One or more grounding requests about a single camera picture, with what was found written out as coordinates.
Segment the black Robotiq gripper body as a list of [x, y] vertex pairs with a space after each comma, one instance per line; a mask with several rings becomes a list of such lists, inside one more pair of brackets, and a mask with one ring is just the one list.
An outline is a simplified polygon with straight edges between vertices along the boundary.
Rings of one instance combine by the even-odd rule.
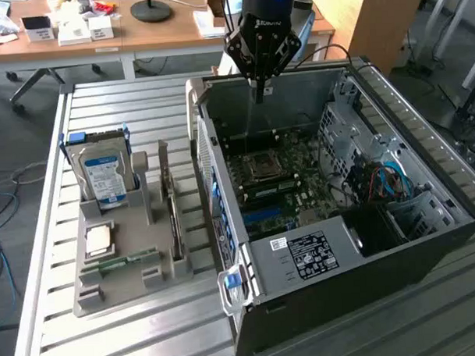
[[290, 32], [292, 30], [290, 17], [293, 3], [294, 0], [243, 0], [242, 19], [239, 29], [250, 53], [254, 57], [258, 85], [257, 35], [269, 31], [273, 31], [276, 34], [287, 34]]

